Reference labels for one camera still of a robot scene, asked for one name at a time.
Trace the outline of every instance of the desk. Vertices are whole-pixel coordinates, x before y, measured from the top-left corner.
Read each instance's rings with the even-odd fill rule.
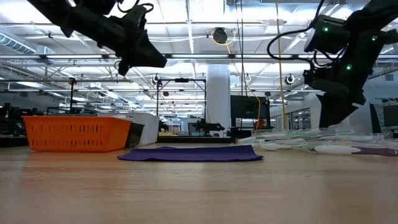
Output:
[[[0,149],[0,223],[397,223],[389,157],[262,152],[263,161],[128,162]]]

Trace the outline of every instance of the black monitor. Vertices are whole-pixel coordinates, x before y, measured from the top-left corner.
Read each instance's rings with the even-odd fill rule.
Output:
[[[259,97],[261,102],[260,118],[266,119],[269,116],[269,100],[266,97]],[[231,117],[257,119],[259,102],[254,96],[231,96]]]
[[[383,107],[384,113],[384,126],[398,126],[398,106],[385,106]]]

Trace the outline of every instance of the ceiling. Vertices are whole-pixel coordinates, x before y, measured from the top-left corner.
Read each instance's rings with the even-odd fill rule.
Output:
[[[123,9],[129,9],[135,1],[126,0],[121,6]],[[279,1],[279,26],[280,32],[305,28],[315,15],[319,1],[317,0],[287,0]],[[322,13],[333,17],[347,18],[353,11],[363,6],[366,1],[332,1],[337,3],[349,4],[325,4],[321,10]],[[140,3],[152,3],[154,10],[146,15],[146,29],[150,41],[156,49],[163,54],[228,54],[226,46],[217,45],[213,42],[210,34],[215,27],[223,27],[229,36],[231,44],[228,46],[232,54],[240,54],[239,41],[234,33],[238,30],[237,19],[243,18],[243,53],[244,54],[266,54],[266,48],[269,41],[278,33],[277,13],[275,4],[272,1],[263,0],[243,0],[242,9],[238,4],[238,12],[231,0],[141,0]],[[124,14],[115,7],[112,16],[121,17]],[[39,11],[37,11],[26,0],[2,0],[0,3],[0,33],[5,33],[19,42],[36,47],[38,45],[46,46],[53,50],[55,54],[113,54],[108,48],[99,49],[96,42],[91,39],[75,33],[69,39],[66,38],[60,28],[52,25]],[[306,41],[306,34],[291,35],[280,40],[280,49],[282,54],[305,54],[303,47]],[[278,52],[279,46],[275,43],[271,47],[271,52]],[[0,54],[19,54],[15,50],[0,45]],[[26,60],[7,60],[3,63],[4,69],[13,65],[20,68],[20,72],[9,72],[7,75],[2,73],[3,78],[11,78],[18,75],[19,78],[44,78],[49,77],[57,80],[67,80],[75,77],[78,80],[103,80],[103,79],[122,79],[117,77],[113,64],[104,60],[91,60],[89,65],[84,67],[74,66],[75,62],[87,62],[87,60],[57,60],[53,65],[37,63]],[[104,89],[132,89],[142,90],[151,89],[152,77],[155,74],[162,78],[206,78],[207,65],[215,63],[214,61],[186,60],[170,62],[165,68],[140,67],[131,69],[127,77],[134,83],[102,83]],[[238,76],[241,68],[240,60],[236,60],[236,67],[232,61],[223,61],[228,65],[232,76]],[[249,74],[248,85],[251,89],[279,89],[279,64],[245,62],[245,72]],[[296,77],[301,76],[304,69],[308,68],[305,63],[283,63],[282,76],[293,74]],[[78,88],[87,89],[89,83],[82,83]],[[67,83],[58,83],[57,88],[69,88]],[[296,88],[303,89],[303,85],[295,85]],[[191,93],[172,93],[163,98],[168,99],[203,99],[203,92],[195,83],[170,83],[167,88],[175,89],[194,89]],[[154,93],[132,93],[115,92],[124,99],[134,103],[147,102],[146,108],[153,106],[151,98]],[[68,96],[67,92],[59,92],[60,95]],[[294,97],[300,99],[303,93],[297,93]],[[98,93],[80,95],[79,97],[88,100],[97,100],[97,102],[120,103],[118,100],[109,101],[109,96],[99,96]],[[185,105],[183,108],[191,109],[189,113],[201,114],[202,105],[195,102]]]

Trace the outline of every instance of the table surface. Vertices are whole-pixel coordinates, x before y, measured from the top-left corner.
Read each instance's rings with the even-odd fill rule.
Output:
[[[117,160],[123,153],[0,149],[0,223],[398,223],[396,158]]]

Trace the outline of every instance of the white pillar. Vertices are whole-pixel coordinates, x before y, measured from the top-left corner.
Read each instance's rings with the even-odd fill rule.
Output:
[[[231,127],[231,91],[228,65],[208,65],[206,121],[220,123],[225,130],[217,132],[220,137]]]

